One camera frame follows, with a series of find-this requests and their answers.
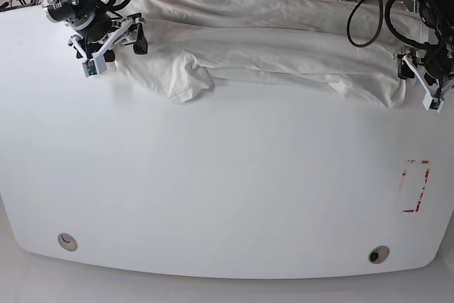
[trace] crumpled fabric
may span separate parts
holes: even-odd
[[[353,47],[346,26],[354,6],[331,0],[132,0],[121,13],[142,13],[148,54],[116,46],[116,66],[177,103],[203,95],[221,78],[335,91],[397,107],[406,83],[397,77],[394,54],[403,44],[384,24],[374,44]],[[378,15],[376,6],[361,6],[351,26],[355,41],[374,35]],[[392,22],[406,37],[428,40],[418,14],[395,11]]]

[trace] white table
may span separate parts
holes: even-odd
[[[229,278],[432,261],[454,208],[454,98],[437,114],[419,88],[390,110],[223,82],[176,105],[118,73],[85,79],[72,34],[40,7],[0,13],[0,193],[25,250]],[[419,210],[403,212],[416,209],[426,168]],[[377,246],[391,251],[379,265],[368,260]]]

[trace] circular grommet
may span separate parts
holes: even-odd
[[[387,246],[379,246],[369,253],[368,259],[372,264],[381,264],[388,258],[388,255],[389,248]]]
[[[70,236],[68,233],[61,233],[58,235],[58,243],[62,248],[66,251],[76,251],[77,250],[77,242],[76,240]]]

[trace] round hole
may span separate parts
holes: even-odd
[[[66,251],[76,251],[77,250],[76,240],[72,236],[70,236],[68,233],[59,234],[58,243]]]
[[[379,246],[372,250],[369,253],[369,261],[372,264],[381,264],[383,263],[389,255],[389,248],[387,246]]]

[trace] white cloth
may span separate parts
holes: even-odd
[[[213,78],[331,88],[386,107],[406,85],[393,54],[400,43],[384,25],[368,48],[353,47],[346,23],[355,4],[329,0],[132,0],[123,14],[145,17],[148,54],[116,47],[120,72],[175,102],[214,86]],[[373,36],[378,8],[361,6],[352,22],[358,42]],[[395,12],[403,35],[428,40],[418,15]]]

